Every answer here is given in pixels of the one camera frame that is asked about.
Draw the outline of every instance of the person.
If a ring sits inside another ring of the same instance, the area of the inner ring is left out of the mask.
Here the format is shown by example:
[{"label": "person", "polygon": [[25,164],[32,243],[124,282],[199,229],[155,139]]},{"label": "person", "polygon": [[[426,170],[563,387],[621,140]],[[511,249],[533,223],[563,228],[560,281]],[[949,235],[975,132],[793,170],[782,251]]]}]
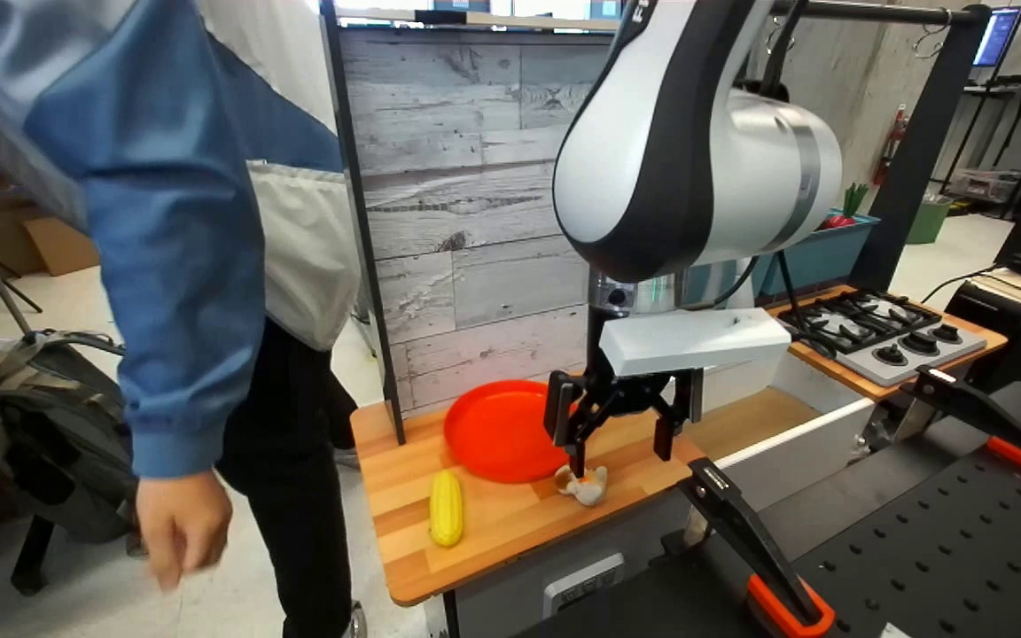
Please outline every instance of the person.
[{"label": "person", "polygon": [[0,167],[99,249],[124,338],[116,380],[140,530],[158,589],[225,556],[232,482],[265,538],[284,634],[329,638],[349,631],[353,603],[314,411],[327,351],[265,312],[262,273],[275,255],[262,241],[252,164],[340,170],[340,150],[303,99],[210,32],[205,9],[232,32],[249,21],[225,14],[257,8],[275,9],[0,0]]}]

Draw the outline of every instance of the floor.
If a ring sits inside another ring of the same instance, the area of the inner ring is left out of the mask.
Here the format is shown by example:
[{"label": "floor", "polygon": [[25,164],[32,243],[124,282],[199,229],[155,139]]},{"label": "floor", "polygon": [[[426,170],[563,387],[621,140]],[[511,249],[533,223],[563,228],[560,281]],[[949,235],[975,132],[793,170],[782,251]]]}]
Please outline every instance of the floor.
[{"label": "floor", "polygon": [[[30,281],[25,288],[38,306],[38,325],[85,325],[108,329],[108,315],[97,309],[59,306],[66,289],[88,289],[93,275]],[[11,319],[0,309],[0,341],[11,338]],[[381,367],[358,329],[345,329],[333,346],[333,371],[353,394],[358,404],[381,401]],[[363,476],[353,465],[340,465],[340,491],[351,538],[353,597],[363,597],[371,638],[426,638],[426,610],[401,610],[384,584],[381,553],[369,530],[369,508]],[[232,545],[225,562],[210,574],[183,581],[163,596],[151,589],[144,562],[124,553],[124,541],[83,545],[63,536],[54,538],[46,556],[51,584],[38,596],[17,596],[11,589],[15,553],[23,545],[25,522],[0,523],[0,638],[275,638],[280,603],[265,545],[257,530],[249,504],[235,497]]]}]

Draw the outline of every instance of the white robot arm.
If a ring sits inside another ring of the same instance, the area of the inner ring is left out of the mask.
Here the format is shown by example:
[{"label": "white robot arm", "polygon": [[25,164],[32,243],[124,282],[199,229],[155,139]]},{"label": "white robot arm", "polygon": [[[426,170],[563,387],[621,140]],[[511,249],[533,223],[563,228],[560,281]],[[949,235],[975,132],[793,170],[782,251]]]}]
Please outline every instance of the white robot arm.
[{"label": "white robot arm", "polygon": [[[780,251],[838,199],[839,150],[808,108],[741,91],[736,72],[773,0],[631,0],[605,67],[573,117],[552,209],[596,273],[637,282],[696,261]],[[545,427],[584,476],[609,414],[658,411],[669,457],[702,367],[773,365],[787,329],[762,309],[605,315],[584,375],[550,375]]]}]

